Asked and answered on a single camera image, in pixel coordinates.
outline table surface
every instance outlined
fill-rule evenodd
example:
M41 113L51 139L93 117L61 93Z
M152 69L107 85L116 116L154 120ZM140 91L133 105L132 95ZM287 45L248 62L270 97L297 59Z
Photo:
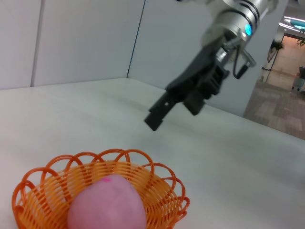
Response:
M191 204L177 229L304 227L305 141L209 106L192 116L181 104L153 132L143 119L162 94L132 79L0 91L0 228L17 228L11 195L27 171L110 148L145 151L182 180Z

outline pink ball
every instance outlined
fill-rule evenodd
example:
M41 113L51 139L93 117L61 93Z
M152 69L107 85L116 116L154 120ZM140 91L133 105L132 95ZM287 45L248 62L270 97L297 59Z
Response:
M68 212L69 229L145 229L138 192L119 175L106 176L82 191Z

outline pink mark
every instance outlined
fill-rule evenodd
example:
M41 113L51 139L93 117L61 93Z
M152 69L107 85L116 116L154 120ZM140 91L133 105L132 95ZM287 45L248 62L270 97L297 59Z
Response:
M111 179L110 179L110 178L105 177L105 178L103 178L103 179L102 179L102 181L103 181L103 182L110 182L110 181L111 181Z

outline woven plastic basket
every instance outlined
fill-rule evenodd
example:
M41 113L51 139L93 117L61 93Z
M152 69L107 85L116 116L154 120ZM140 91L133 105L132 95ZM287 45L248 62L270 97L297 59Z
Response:
M132 164L129 154L134 152L145 157L149 163L143 166ZM106 154L112 154L115 159L104 160L102 157ZM82 156L92 156L93 160L91 163L83 164ZM60 172L52 170L51 166L61 160L68 160L67 166ZM166 168L170 177L160 178L155 175L156 167ZM37 172L42 173L41 181L40 184L34 185L28 178ZM175 223L186 215L190 200L185 196L184 185L171 169L163 164L154 163L140 150L110 149L98 155L82 152L75 156L58 156L46 167L35 168L26 173L12 197L12 209L18 227L66 229L67 213L76 195L110 174L123 176L138 191L146 211L147 229L172 229ZM177 183L181 185L180 195L174 192Z

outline robotic arm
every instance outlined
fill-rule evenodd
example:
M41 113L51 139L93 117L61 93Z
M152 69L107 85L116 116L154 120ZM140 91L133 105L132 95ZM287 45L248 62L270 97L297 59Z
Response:
M214 22L203 35L203 48L187 69L165 89L165 94L150 108L145 123L153 130L161 125L164 117L182 102L197 115L205 99L217 95L229 71L224 67L233 57L233 75L240 79L255 60L245 50L247 43L256 32L262 18L274 11L278 0L193 0L210 7ZM236 72L239 55L245 60Z

